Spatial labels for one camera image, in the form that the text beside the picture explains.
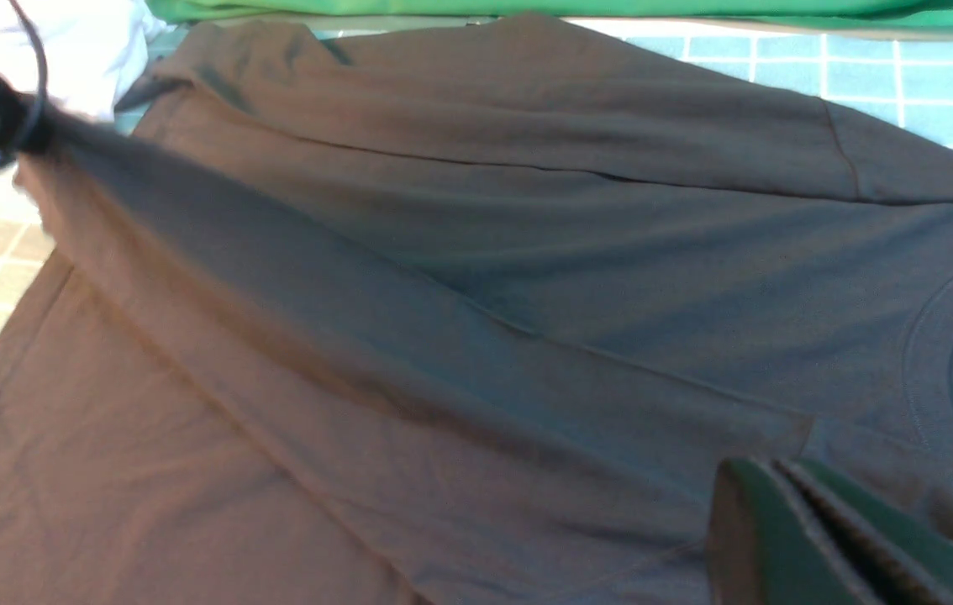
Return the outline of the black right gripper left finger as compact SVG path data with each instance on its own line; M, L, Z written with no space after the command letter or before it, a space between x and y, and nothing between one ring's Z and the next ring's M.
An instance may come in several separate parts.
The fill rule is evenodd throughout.
M775 466L726 460L708 517L713 604L870 604L872 590Z

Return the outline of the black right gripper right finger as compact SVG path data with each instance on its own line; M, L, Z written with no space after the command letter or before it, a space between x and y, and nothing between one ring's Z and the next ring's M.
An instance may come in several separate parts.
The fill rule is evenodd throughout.
M953 604L953 544L838 472L814 462L779 471L850 567L887 604Z

